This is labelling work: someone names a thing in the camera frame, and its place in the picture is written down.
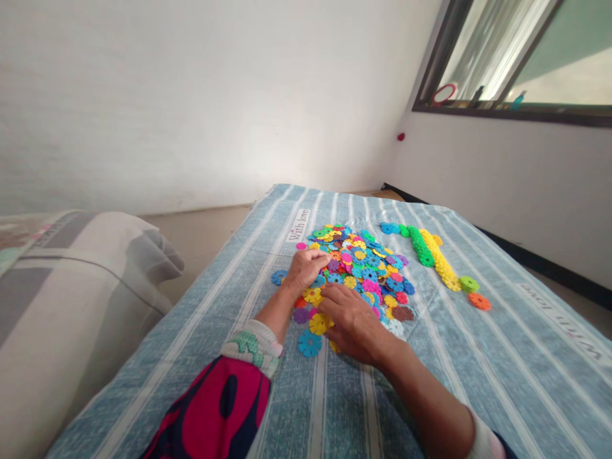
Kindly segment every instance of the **floral sleeve cuff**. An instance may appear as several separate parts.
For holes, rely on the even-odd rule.
[[[282,345],[263,323],[251,319],[221,348],[221,355],[252,363],[272,379],[279,367]]]

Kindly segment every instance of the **window frame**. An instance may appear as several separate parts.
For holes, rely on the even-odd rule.
[[[455,44],[459,38],[465,19],[472,7],[473,0],[450,0],[442,24],[440,26],[436,41],[433,45],[431,56],[425,68],[425,74],[421,80],[414,104],[413,112],[439,113],[443,115],[459,115],[478,118],[511,119],[521,121],[555,122],[564,124],[574,124],[579,126],[591,126],[597,128],[612,127],[612,106],[611,105],[574,105],[574,104],[550,104],[550,103],[529,103],[523,102],[521,110],[496,110],[495,107],[510,105],[505,102],[505,98],[512,89],[514,82],[525,67],[527,61],[533,54],[541,38],[546,32],[564,0],[554,0],[548,16],[544,20],[540,30],[535,34],[534,39],[528,46],[527,51],[520,59],[518,65],[513,69],[509,80],[500,93],[500,97],[492,101],[492,107],[483,108],[459,108],[448,106],[433,106],[431,101],[434,93],[438,90],[440,82],[448,61],[455,49]],[[593,115],[585,112],[595,112],[602,110],[604,115]]]

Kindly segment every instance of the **yellow stacked blocks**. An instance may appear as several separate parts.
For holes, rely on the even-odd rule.
[[[419,229],[423,240],[427,244],[427,247],[432,252],[433,261],[435,263],[435,270],[442,278],[442,282],[452,291],[461,291],[461,283],[458,277],[454,273],[451,265],[446,261],[446,258],[440,251],[438,244],[434,237],[425,228]]]

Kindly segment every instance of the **red sleeve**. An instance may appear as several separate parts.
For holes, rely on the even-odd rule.
[[[258,367],[217,357],[166,412],[141,459],[246,457],[269,394]]]

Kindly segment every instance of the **sleeve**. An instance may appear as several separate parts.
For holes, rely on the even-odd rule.
[[[248,321],[168,409],[141,459],[246,457],[281,353],[267,326]]]
[[[466,459],[515,459],[514,451],[505,440],[489,428],[470,407],[468,407],[476,427],[472,450]]]

